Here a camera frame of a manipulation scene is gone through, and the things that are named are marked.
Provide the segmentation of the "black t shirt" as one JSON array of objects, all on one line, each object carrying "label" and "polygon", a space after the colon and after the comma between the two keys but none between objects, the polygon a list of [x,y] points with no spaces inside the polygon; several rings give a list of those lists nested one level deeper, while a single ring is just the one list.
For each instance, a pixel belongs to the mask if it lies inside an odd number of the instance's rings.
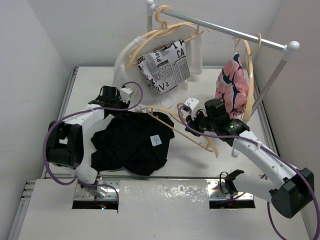
[{"label": "black t shirt", "polygon": [[[91,167],[98,172],[121,168],[139,176],[150,176],[167,162],[174,123],[161,112],[155,119],[147,113],[128,112],[123,119],[113,118],[106,129],[94,133],[91,142],[96,151]],[[159,135],[161,145],[152,146],[150,136]]]}]

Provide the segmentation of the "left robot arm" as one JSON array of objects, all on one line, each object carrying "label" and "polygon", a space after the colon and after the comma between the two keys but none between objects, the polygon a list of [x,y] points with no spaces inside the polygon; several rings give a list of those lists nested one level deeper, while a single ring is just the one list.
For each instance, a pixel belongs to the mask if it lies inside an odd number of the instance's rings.
[{"label": "left robot arm", "polygon": [[130,99],[134,92],[132,88],[126,86],[118,89],[104,85],[98,96],[82,111],[50,123],[42,153],[46,170],[57,183],[66,185],[66,182],[59,180],[53,174],[50,164],[70,170],[73,180],[90,195],[100,199],[107,195],[112,187],[104,184],[99,172],[84,160],[85,132],[110,114],[123,116],[129,110]]}]

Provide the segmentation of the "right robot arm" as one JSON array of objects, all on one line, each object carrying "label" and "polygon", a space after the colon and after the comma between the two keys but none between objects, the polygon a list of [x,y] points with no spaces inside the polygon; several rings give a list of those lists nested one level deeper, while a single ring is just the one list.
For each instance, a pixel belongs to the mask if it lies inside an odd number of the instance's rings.
[{"label": "right robot arm", "polygon": [[270,183],[253,180],[244,170],[236,169],[227,174],[221,191],[226,195],[248,192],[271,203],[285,218],[291,219],[312,201],[314,174],[308,168],[297,167],[281,161],[266,147],[242,120],[230,119],[225,105],[218,99],[204,104],[187,98],[179,110],[187,112],[185,130],[199,137],[219,138],[252,161]]}]

